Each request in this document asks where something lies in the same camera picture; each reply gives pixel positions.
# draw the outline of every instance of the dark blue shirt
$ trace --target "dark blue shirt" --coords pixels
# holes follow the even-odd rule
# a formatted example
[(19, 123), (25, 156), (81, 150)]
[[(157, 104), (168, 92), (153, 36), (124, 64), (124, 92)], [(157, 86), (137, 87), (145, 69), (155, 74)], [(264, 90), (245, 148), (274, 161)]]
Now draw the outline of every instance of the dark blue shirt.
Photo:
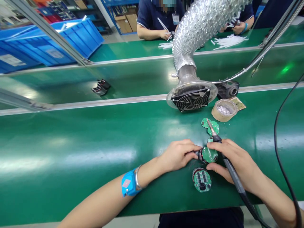
[(252, 4), (245, 6), (244, 11), (241, 12), (239, 20), (245, 22), (246, 20), (253, 17), (253, 8)]
[(159, 0), (140, 0), (138, 5), (137, 24), (150, 30), (163, 30), (164, 28), (158, 21), (159, 19), (164, 23), (169, 32), (175, 31), (176, 25), (173, 24), (173, 13), (179, 14), (179, 18), (184, 16), (185, 10), (181, 0), (176, 1), (174, 8), (168, 8), (165, 13), (159, 5)]
[(244, 228), (240, 207), (161, 214), (158, 228)]

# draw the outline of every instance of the green light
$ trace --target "green light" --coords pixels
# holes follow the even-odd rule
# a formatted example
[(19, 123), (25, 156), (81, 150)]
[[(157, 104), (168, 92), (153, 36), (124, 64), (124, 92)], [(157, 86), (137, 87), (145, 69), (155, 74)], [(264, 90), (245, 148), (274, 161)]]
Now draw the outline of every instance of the green light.
[(292, 67), (294, 66), (293, 63), (289, 63), (281, 70), (281, 75), (286, 74)]

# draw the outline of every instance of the soldering iron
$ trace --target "soldering iron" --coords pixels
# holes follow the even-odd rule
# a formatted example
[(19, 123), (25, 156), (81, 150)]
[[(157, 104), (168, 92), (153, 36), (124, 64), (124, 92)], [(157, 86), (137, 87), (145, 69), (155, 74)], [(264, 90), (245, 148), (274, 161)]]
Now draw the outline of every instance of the soldering iron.
[[(218, 134), (214, 131), (211, 122), (209, 121), (209, 119), (207, 119), (207, 123), (208, 126), (212, 132), (212, 138), (213, 138), (213, 142), (215, 143), (222, 143), (222, 138), (220, 136), (218, 136)], [(257, 221), (259, 221), (260, 223), (263, 223), (263, 226), (265, 227), (269, 227), (267, 224), (264, 223), (263, 220), (260, 219), (259, 215), (257, 214), (256, 210), (254, 209), (253, 205), (250, 203), (248, 196), (246, 194), (246, 191), (240, 181), (240, 178), (238, 177), (237, 172), (235, 171), (234, 166), (232, 165), (231, 161), (222, 154), (224, 163), (229, 171), (229, 174), (234, 182), (235, 187), (237, 188), (238, 193), (240, 194), (244, 204), (246, 205), (246, 207), (248, 208), (249, 212), (252, 214), (253, 218)]]

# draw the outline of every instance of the green conveyor belt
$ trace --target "green conveyor belt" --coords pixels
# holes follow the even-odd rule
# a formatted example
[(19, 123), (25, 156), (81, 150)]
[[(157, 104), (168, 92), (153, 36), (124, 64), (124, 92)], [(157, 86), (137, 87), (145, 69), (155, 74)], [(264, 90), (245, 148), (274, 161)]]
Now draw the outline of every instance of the green conveyor belt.
[[(273, 140), (275, 116), (288, 92), (240, 93), (247, 108), (219, 125), (220, 136), (247, 150), (289, 195)], [(303, 92), (292, 94), (277, 129), (281, 160), (298, 200), (304, 200)], [(154, 101), (0, 117), (0, 226), (60, 221), (90, 193), (158, 156), (171, 141), (190, 138), (204, 145), (209, 135), (200, 121), (213, 120), (214, 102), (186, 113)], [(211, 190), (199, 193), (191, 178), (195, 165), (152, 182), (120, 216), (243, 204), (235, 187), (214, 172)], [(253, 195), (250, 200), (261, 203)]]
[[(290, 26), (283, 36), (278, 40), (277, 44), (295, 43), (304, 41), (304, 25)], [(243, 34), (247, 36), (248, 41), (241, 44), (229, 47), (233, 48), (247, 48), (256, 47), (262, 43), (263, 38), (268, 33), (269, 28), (254, 29), (250, 32)], [(219, 38), (225, 38), (230, 33), (218, 33)], [(90, 60), (94, 62), (141, 58), (149, 56), (169, 55), (172, 54), (171, 49), (162, 50), (158, 48), (160, 43), (166, 43), (165, 40), (155, 41), (132, 41), (122, 43), (103, 44), (91, 57)], [(211, 41), (205, 43), (205, 46), (196, 52), (212, 51), (214, 46)]]
[[(267, 53), (258, 70), (237, 79), (241, 86), (295, 82), (304, 72), (303, 46), (276, 47)], [(231, 77), (246, 65), (259, 50), (194, 56), (197, 75), (202, 80), (217, 81)], [(101, 99), (126, 98), (168, 93), (177, 85), (173, 59), (155, 59), (113, 63), (97, 67), (27, 73), (0, 78), (0, 87), (39, 102), (62, 104)], [(111, 85), (102, 97), (91, 91), (96, 79)]]

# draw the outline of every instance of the id badge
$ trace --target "id badge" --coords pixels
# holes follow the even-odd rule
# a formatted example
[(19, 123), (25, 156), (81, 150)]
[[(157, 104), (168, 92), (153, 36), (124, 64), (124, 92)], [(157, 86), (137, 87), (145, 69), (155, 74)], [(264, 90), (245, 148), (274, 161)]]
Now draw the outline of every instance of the id badge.
[(177, 13), (173, 13), (172, 18), (173, 18), (173, 24), (178, 25), (178, 23), (180, 22), (180, 15)]

